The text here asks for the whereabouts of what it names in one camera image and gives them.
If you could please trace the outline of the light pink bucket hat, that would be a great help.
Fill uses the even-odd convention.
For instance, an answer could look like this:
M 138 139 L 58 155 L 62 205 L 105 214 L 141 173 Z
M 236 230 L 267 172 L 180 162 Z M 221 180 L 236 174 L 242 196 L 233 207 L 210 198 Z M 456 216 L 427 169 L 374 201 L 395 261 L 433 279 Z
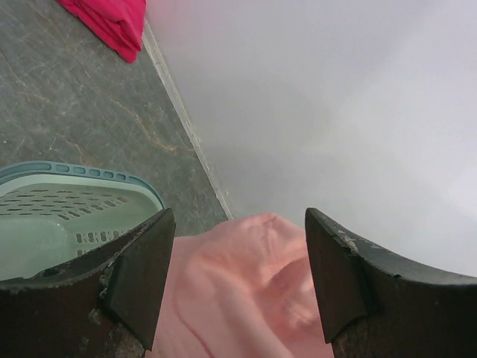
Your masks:
M 274 213 L 174 240 L 148 357 L 331 357 L 305 231 Z

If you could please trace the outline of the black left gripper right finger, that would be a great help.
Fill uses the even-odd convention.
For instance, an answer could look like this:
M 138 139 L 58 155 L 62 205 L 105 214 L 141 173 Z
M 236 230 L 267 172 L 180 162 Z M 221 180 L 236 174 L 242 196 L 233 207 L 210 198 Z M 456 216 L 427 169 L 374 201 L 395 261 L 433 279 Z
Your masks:
M 336 357 L 474 357 L 476 279 L 383 248 L 315 208 L 305 217 L 325 341 Z

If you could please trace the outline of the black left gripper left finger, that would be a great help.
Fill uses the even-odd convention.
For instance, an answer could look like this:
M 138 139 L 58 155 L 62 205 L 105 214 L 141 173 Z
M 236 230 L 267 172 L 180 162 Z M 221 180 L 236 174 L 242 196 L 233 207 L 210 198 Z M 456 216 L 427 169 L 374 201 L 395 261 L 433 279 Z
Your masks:
M 1 282 L 3 357 L 143 357 L 152 349 L 175 219 L 154 214 L 30 278 Z

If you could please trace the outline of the light blue plastic basket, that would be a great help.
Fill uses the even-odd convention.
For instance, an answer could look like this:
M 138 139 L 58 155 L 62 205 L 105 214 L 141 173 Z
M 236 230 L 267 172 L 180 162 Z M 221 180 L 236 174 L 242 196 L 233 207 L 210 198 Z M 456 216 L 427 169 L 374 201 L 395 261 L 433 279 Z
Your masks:
M 1 279 L 29 278 L 119 238 L 165 207 L 143 179 L 78 164 L 1 168 Z

